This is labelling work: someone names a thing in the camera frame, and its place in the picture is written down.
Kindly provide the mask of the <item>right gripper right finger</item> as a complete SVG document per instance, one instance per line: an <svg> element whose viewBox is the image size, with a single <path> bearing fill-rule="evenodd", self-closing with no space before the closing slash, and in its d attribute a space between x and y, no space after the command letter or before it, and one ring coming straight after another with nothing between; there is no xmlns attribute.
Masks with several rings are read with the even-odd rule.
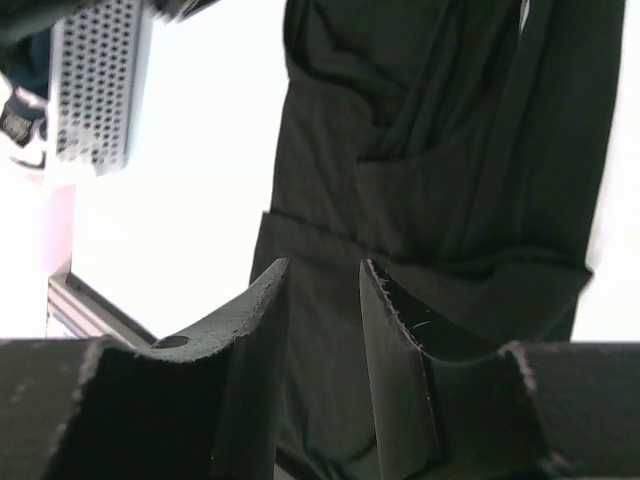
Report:
<svg viewBox="0 0 640 480"><path fill-rule="evenodd" d="M360 298L382 478L638 477L637 344L486 346L369 260Z"/></svg>

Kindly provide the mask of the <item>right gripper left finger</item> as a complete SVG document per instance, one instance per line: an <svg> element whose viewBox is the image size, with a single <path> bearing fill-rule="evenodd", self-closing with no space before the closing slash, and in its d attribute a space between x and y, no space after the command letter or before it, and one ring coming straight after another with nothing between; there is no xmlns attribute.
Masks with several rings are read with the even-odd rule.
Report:
<svg viewBox="0 0 640 480"><path fill-rule="evenodd" d="M150 348L110 338L1 345L5 479L270 479L288 330L274 261Z"/></svg>

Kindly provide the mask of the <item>black tank top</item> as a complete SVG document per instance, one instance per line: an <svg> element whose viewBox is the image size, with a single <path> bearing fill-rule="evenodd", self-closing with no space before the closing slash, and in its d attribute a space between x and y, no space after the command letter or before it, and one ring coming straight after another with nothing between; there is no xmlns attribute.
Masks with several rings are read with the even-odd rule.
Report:
<svg viewBox="0 0 640 480"><path fill-rule="evenodd" d="M415 338L566 341L618 85L621 1L290 1L289 86L253 270L289 259L276 461L376 479L359 270L428 306Z"/></svg>

